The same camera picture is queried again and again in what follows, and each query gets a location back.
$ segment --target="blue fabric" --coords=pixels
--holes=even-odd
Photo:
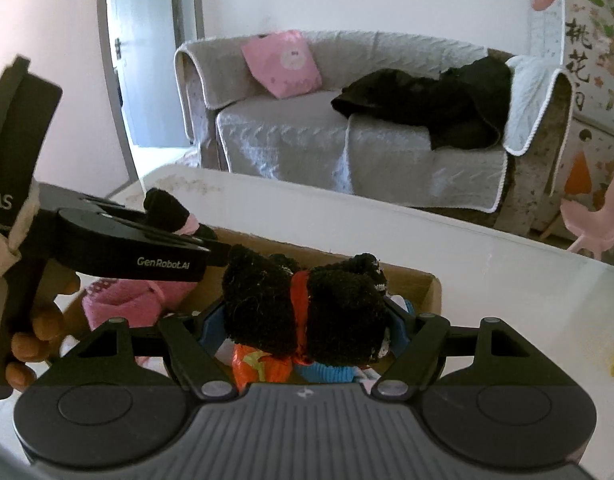
[[[416,310],[414,309],[414,306],[412,305],[411,301],[405,299],[405,304],[407,305],[407,312],[410,313],[412,316],[415,316]]]
[[[226,338],[225,315],[222,306],[220,306],[204,320],[199,343],[204,351],[213,357]]]
[[[309,366],[293,365],[294,369],[309,383],[352,383],[354,368],[351,366],[327,366],[314,363]]]
[[[404,321],[402,321],[402,319],[400,319],[391,310],[389,310],[389,317],[391,317],[391,323],[389,325],[389,331],[391,332],[391,344],[389,346],[393,354],[396,357],[400,357],[400,354],[405,351],[405,348],[409,344],[407,327],[405,326]]]

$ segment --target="pink fabric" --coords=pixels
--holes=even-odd
[[[275,97],[308,94],[322,86],[322,78],[298,30],[254,38],[242,46],[252,75]]]
[[[176,232],[194,234],[200,224],[189,215]],[[87,287],[82,307],[91,330],[112,317],[123,317],[132,328],[152,326],[164,311],[175,311],[197,283],[101,278]]]

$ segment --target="sofa armrest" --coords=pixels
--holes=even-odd
[[[570,125],[572,92],[566,77],[557,78],[529,150],[513,157],[511,184],[495,229],[520,236],[529,234],[540,202],[551,190],[558,155]]]
[[[200,166],[207,170],[224,169],[221,164],[222,146],[216,132],[216,117],[219,110],[206,107],[200,76],[189,56],[176,55],[178,91],[183,110],[184,130],[196,146]]]
[[[209,110],[219,110],[248,97],[266,93],[251,75],[242,45],[253,36],[239,38],[205,38],[189,41],[176,52],[178,85],[190,73],[181,66],[195,70],[202,83],[202,98]]]
[[[556,83],[561,91],[566,85],[572,87],[572,83],[564,67],[538,57],[514,56],[506,65],[512,71],[512,85],[503,146],[510,155],[522,156],[532,145],[554,97]]]

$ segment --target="pink pillow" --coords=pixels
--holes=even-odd
[[[308,94],[322,86],[307,40],[298,30],[254,38],[242,46],[252,75],[278,99]]]

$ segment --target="sofa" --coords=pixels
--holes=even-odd
[[[250,74],[241,47],[252,36],[181,46],[175,58],[187,164],[276,178],[415,207],[527,235],[552,193],[572,110],[559,66],[440,38],[386,32],[303,32],[322,75],[320,91],[277,100]],[[485,56],[512,69],[503,141],[488,150],[432,151],[425,128],[349,120],[330,101],[381,68],[437,78]]]

